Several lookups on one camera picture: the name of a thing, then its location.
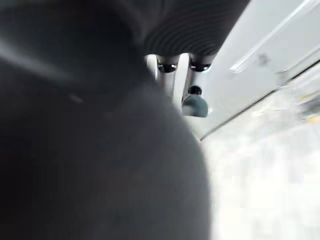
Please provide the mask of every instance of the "ribbed black surface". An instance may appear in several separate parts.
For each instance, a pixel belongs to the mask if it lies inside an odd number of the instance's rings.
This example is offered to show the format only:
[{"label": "ribbed black surface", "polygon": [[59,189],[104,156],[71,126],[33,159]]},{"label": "ribbed black surface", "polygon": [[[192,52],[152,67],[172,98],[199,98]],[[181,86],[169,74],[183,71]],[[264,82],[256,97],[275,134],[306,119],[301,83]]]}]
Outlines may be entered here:
[{"label": "ribbed black surface", "polygon": [[144,53],[215,54],[249,0],[178,0],[144,41]]}]

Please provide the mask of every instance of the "blurry background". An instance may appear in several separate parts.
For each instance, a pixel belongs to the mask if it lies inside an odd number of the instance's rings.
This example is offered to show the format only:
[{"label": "blurry background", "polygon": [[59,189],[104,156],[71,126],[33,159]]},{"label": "blurry background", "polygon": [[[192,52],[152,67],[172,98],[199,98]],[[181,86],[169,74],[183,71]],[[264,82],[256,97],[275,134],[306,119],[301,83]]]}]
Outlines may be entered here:
[{"label": "blurry background", "polygon": [[212,63],[211,114],[185,117],[206,154],[214,240],[320,239],[319,22],[320,0],[252,0]]}]

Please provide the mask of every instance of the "white surface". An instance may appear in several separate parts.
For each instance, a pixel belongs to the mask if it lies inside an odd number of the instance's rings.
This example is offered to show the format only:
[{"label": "white surface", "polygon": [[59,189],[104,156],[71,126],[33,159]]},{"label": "white surface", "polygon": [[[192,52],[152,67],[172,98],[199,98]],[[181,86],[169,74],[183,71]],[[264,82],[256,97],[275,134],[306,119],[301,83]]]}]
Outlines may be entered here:
[{"label": "white surface", "polygon": [[320,239],[320,122],[277,92],[202,142],[213,240]]},{"label": "white surface", "polygon": [[[278,72],[289,70],[289,78],[319,59],[319,22],[320,0],[252,0],[213,61],[204,93],[211,115],[186,118],[195,134],[202,138],[276,89]],[[233,73],[231,68],[256,46],[259,47],[245,62],[245,67]],[[269,60],[267,65],[259,64],[261,55]],[[187,67],[185,54],[181,56],[176,74],[174,102],[178,108]]]}]

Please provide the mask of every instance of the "dark gray fabric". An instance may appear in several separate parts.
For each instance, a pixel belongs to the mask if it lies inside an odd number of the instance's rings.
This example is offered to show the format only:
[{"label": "dark gray fabric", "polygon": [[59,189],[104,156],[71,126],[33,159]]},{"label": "dark gray fabric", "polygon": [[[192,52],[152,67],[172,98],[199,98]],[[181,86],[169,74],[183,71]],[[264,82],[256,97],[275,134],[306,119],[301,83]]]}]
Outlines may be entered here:
[{"label": "dark gray fabric", "polygon": [[209,238],[201,151],[115,15],[28,6],[0,33],[2,239]]}]

